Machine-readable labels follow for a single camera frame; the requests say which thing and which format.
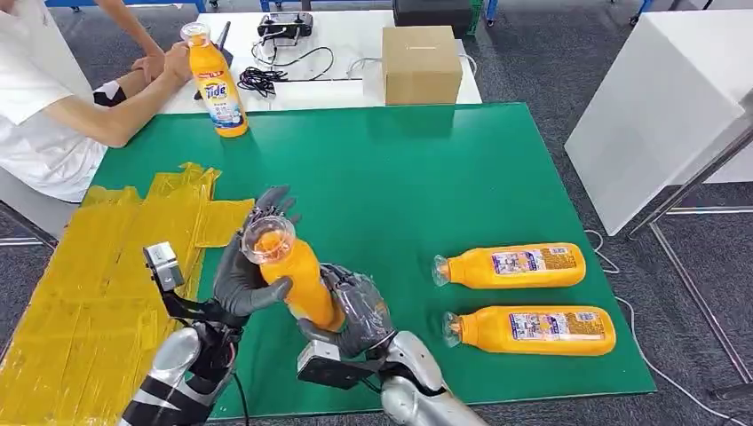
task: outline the green tabletop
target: green tabletop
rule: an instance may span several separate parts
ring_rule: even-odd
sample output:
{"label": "green tabletop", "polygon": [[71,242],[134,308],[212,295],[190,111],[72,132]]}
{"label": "green tabletop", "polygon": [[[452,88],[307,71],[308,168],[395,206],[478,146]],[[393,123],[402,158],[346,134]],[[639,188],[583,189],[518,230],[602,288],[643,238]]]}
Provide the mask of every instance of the green tabletop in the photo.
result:
{"label": "green tabletop", "polygon": [[[397,106],[251,114],[252,129],[222,139],[206,114],[159,115],[124,149],[111,149],[95,185],[134,185],[184,162],[222,170],[217,200],[290,184],[297,227],[321,261],[374,278],[399,329],[418,335],[455,394],[471,404],[655,391],[646,365],[524,104]],[[585,280],[571,288],[437,288],[434,255],[546,241],[577,244]],[[220,249],[207,251],[199,298],[211,296]],[[602,357],[491,354],[448,348],[445,311],[497,304],[584,304],[606,309],[617,345]],[[255,314],[237,362],[252,415],[376,410],[364,386],[331,389],[296,379],[305,340],[284,305]],[[228,387],[214,417],[242,415]]]}

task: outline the black cable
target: black cable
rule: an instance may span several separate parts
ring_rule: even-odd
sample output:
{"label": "black cable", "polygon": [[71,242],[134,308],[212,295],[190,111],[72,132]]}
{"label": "black cable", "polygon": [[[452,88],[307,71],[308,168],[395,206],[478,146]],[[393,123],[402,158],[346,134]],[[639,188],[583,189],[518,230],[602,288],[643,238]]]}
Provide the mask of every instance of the black cable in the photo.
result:
{"label": "black cable", "polygon": [[274,95],[274,83],[287,82],[288,73],[283,71],[262,71],[255,67],[246,68],[239,76],[238,87],[247,91],[257,91],[262,97]]}
{"label": "black cable", "polygon": [[[256,59],[257,61],[261,62],[262,64],[268,65],[270,67],[289,67],[289,66],[291,66],[291,65],[299,62],[301,59],[303,59],[303,58],[311,55],[312,53],[314,53],[316,51],[328,51],[329,52],[329,57],[330,57],[329,65],[327,65],[327,67],[324,69],[324,71],[320,72],[319,74],[317,74],[316,76],[314,76],[312,78],[309,78],[308,79],[309,82],[312,82],[313,80],[316,80],[317,78],[319,78],[319,77],[323,76],[324,74],[326,74],[327,71],[329,71],[332,68],[332,66],[335,64],[335,53],[332,51],[332,49],[330,49],[327,46],[315,47],[315,48],[311,49],[310,51],[304,53],[303,55],[297,57],[296,59],[293,59],[291,62],[288,62],[288,63],[285,63],[285,64],[275,64],[274,63],[274,59],[273,59],[272,62],[267,62],[267,61],[265,61],[265,60],[263,60],[263,59],[261,59],[260,57],[257,56],[256,50],[257,50],[257,46],[258,45],[259,45],[259,43],[256,43],[256,44],[253,45],[253,47],[251,47],[251,56],[253,56],[254,59]],[[276,47],[274,48],[274,58],[277,58],[277,48]]]}
{"label": "black cable", "polygon": [[243,391],[241,380],[238,378],[238,375],[236,373],[233,373],[233,378],[235,379],[235,384],[238,385],[238,393],[241,394],[241,403],[243,404],[243,418],[246,420],[246,426],[249,426],[249,407],[246,406],[246,392]]}
{"label": "black cable", "polygon": [[365,379],[365,378],[361,379],[361,382],[363,384],[365,384],[367,388],[371,389],[371,391],[373,391],[377,395],[379,395],[380,393],[382,393],[382,390],[379,389],[379,388],[377,388],[376,385],[374,383],[370,382],[368,379]]}

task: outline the orange bottle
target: orange bottle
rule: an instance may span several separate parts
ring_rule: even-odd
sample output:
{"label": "orange bottle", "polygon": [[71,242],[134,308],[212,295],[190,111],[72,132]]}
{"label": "orange bottle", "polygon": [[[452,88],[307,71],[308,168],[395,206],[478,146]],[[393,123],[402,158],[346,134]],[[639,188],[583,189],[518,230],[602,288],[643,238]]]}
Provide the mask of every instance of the orange bottle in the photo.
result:
{"label": "orange bottle", "polygon": [[575,244],[548,242],[474,248],[460,256],[434,258],[434,282],[469,288],[568,287],[586,274],[583,253]]}
{"label": "orange bottle", "polygon": [[215,130],[223,138],[241,136],[249,129],[227,61],[210,40],[210,29],[201,22],[185,24],[180,36],[188,42],[188,59],[194,81],[210,112]]}
{"label": "orange bottle", "polygon": [[290,313],[317,327],[337,331],[345,316],[321,283],[319,261],[305,241],[296,238],[293,224],[283,217],[263,217],[243,233],[243,254],[261,268],[266,282],[290,277],[293,287],[285,297]]}
{"label": "orange bottle", "polygon": [[598,356],[617,341],[609,314],[593,306],[489,306],[445,313],[445,342],[487,352]]}

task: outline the yellow plastic bag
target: yellow plastic bag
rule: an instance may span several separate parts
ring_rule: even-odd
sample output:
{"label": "yellow plastic bag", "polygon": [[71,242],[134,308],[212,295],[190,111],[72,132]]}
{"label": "yellow plastic bag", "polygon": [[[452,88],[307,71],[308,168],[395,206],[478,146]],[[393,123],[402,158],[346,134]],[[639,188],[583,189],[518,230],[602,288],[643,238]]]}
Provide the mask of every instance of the yellow plastic bag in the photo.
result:
{"label": "yellow plastic bag", "polygon": [[202,247],[226,245],[253,200],[212,201],[219,172],[187,163],[134,188],[93,187],[73,215],[0,365],[0,424],[115,424],[176,327],[142,249],[169,241],[194,298]]}

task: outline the clear bottle cap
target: clear bottle cap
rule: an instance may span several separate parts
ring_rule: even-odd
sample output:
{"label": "clear bottle cap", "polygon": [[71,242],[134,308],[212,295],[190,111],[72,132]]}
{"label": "clear bottle cap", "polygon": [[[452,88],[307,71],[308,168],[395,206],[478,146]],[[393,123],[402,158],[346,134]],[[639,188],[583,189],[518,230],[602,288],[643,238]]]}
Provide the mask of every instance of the clear bottle cap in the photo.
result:
{"label": "clear bottle cap", "polygon": [[440,255],[434,257],[434,268],[432,269],[434,284],[442,287],[449,282],[449,263],[448,260]]}
{"label": "clear bottle cap", "polygon": [[268,216],[243,231],[241,252],[255,264],[269,264],[288,255],[296,240],[296,228],[284,217]]}
{"label": "clear bottle cap", "polygon": [[180,38],[189,46],[206,46],[210,42],[210,28],[201,22],[191,22],[180,29]]}
{"label": "clear bottle cap", "polygon": [[460,317],[452,312],[445,312],[442,316],[442,336],[450,348],[457,346],[463,340],[463,325]]}

